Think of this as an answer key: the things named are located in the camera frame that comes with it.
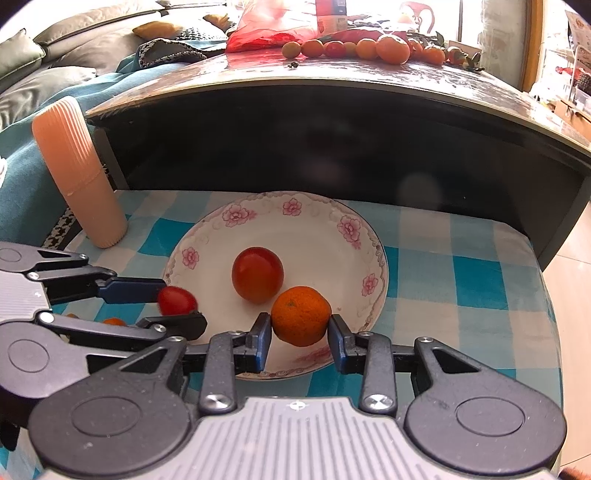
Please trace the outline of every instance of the window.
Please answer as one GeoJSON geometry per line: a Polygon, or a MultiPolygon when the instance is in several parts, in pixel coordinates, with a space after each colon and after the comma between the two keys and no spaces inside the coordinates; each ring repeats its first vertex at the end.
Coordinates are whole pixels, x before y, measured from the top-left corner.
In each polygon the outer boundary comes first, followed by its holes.
{"type": "MultiPolygon", "coordinates": [[[[401,0],[347,0],[347,14],[376,15],[387,20],[396,21],[400,13],[412,15],[409,7],[401,8],[401,0]]],[[[431,33],[440,32],[446,40],[458,40],[458,32],[462,29],[461,41],[473,46],[478,44],[478,34],[481,31],[480,21],[481,2],[476,0],[423,0],[413,2],[431,7],[435,25],[431,33]],[[460,12],[463,11],[460,23],[460,12]]],[[[421,32],[426,33],[431,25],[431,13],[428,10],[421,14],[423,24],[421,32]]]]}

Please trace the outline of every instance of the red tomato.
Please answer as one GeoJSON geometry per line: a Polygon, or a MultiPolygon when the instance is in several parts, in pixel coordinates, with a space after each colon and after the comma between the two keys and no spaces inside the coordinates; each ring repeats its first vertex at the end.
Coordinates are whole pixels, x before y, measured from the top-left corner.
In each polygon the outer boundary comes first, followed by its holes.
{"type": "Polygon", "coordinates": [[[198,306],[193,294],[184,288],[166,286],[158,292],[158,308],[162,315],[188,315],[198,306]]]}
{"type": "Polygon", "coordinates": [[[340,59],[347,55],[347,47],[345,47],[345,44],[341,41],[329,41],[324,45],[324,54],[327,57],[340,59]]]}
{"type": "Polygon", "coordinates": [[[119,325],[120,327],[127,326],[127,324],[123,320],[115,318],[115,317],[103,320],[103,323],[106,323],[107,325],[119,325]]]}
{"type": "Polygon", "coordinates": [[[234,260],[232,284],[243,299],[265,303],[277,295],[283,285],[281,260],[266,248],[247,248],[234,260]]]}

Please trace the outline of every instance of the peach cylindrical container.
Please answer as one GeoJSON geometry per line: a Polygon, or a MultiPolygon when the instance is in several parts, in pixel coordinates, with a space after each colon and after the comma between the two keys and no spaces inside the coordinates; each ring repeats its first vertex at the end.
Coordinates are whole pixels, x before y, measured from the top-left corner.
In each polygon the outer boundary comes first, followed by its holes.
{"type": "Polygon", "coordinates": [[[61,194],[99,248],[115,245],[127,219],[103,170],[80,105],[67,96],[33,119],[33,136],[61,194]]]}

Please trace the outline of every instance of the gray sofa cushion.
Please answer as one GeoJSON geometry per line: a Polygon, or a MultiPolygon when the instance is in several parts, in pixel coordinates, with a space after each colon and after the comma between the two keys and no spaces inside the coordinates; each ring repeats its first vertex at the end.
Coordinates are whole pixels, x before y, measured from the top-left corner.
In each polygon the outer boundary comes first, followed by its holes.
{"type": "Polygon", "coordinates": [[[34,74],[17,88],[0,95],[0,131],[36,111],[57,92],[96,77],[96,70],[60,67],[34,74]]]}
{"type": "Polygon", "coordinates": [[[96,8],[53,24],[39,33],[34,41],[43,46],[51,45],[57,40],[79,34],[90,28],[161,9],[161,5],[150,0],[128,0],[121,4],[96,8]]]}
{"type": "Polygon", "coordinates": [[[96,69],[98,75],[114,72],[119,62],[136,52],[144,41],[131,29],[107,33],[66,53],[51,68],[78,66],[96,69]]]}
{"type": "Polygon", "coordinates": [[[97,37],[101,37],[107,33],[121,30],[122,28],[135,28],[138,25],[144,23],[160,20],[162,17],[159,12],[137,15],[135,17],[124,18],[122,20],[113,20],[110,23],[100,25],[98,27],[92,27],[90,29],[78,32],[74,35],[68,35],[59,40],[56,40],[51,45],[44,45],[47,55],[43,59],[43,62],[50,62],[58,59],[59,57],[71,52],[77,47],[84,45],[85,43],[94,40],[97,37]]]}
{"type": "Polygon", "coordinates": [[[23,28],[0,43],[0,93],[39,68],[43,49],[27,37],[23,28]]]}

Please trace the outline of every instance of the fruit on countertop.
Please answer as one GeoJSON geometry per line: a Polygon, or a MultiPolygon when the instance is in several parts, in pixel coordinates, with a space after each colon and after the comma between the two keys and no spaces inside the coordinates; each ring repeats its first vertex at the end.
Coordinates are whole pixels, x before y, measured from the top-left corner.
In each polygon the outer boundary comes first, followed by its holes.
{"type": "Polygon", "coordinates": [[[232,284],[245,300],[255,304],[271,300],[283,285],[283,265],[279,257],[263,247],[242,251],[232,266],[232,284]]]}
{"type": "Polygon", "coordinates": [[[320,57],[324,53],[324,45],[320,40],[308,40],[301,46],[302,55],[311,59],[320,57]]]}
{"type": "Polygon", "coordinates": [[[423,45],[416,38],[409,38],[407,43],[410,47],[410,57],[414,60],[420,60],[423,56],[423,45]]]}
{"type": "Polygon", "coordinates": [[[281,49],[281,54],[287,59],[294,59],[301,53],[300,44],[296,41],[287,42],[281,49]]]}
{"type": "Polygon", "coordinates": [[[309,346],[324,336],[331,314],[330,304],[315,289],[292,287],[275,300],[271,324],[280,340],[309,346]]]}
{"type": "Polygon", "coordinates": [[[348,57],[356,57],[357,53],[356,53],[356,48],[357,45],[355,45],[355,43],[353,43],[352,41],[346,41],[345,43],[343,43],[343,45],[345,46],[345,49],[347,50],[347,55],[348,57]]]}
{"type": "Polygon", "coordinates": [[[329,41],[324,45],[324,53],[327,57],[341,59],[347,55],[347,48],[345,47],[345,44],[339,40],[329,41]]]}
{"type": "Polygon", "coordinates": [[[188,315],[199,307],[191,292],[175,286],[166,286],[160,290],[157,301],[162,315],[188,315]]]}
{"type": "Polygon", "coordinates": [[[441,66],[445,63],[445,51],[441,47],[436,47],[435,45],[429,45],[425,50],[423,50],[423,55],[421,56],[422,61],[430,63],[431,65],[441,66]]]}
{"type": "Polygon", "coordinates": [[[458,47],[449,47],[447,49],[447,59],[452,65],[463,65],[466,60],[466,54],[458,47]]]}
{"type": "Polygon", "coordinates": [[[379,57],[392,65],[402,65],[410,58],[410,47],[396,35],[382,35],[375,48],[379,57]]]}
{"type": "Polygon", "coordinates": [[[106,323],[107,325],[118,325],[120,327],[127,327],[127,324],[123,320],[118,319],[116,317],[111,317],[110,319],[105,319],[105,320],[103,320],[103,323],[106,323]]]}
{"type": "Polygon", "coordinates": [[[363,60],[375,60],[378,58],[376,41],[373,38],[363,38],[359,40],[355,51],[357,56],[363,60]]]}

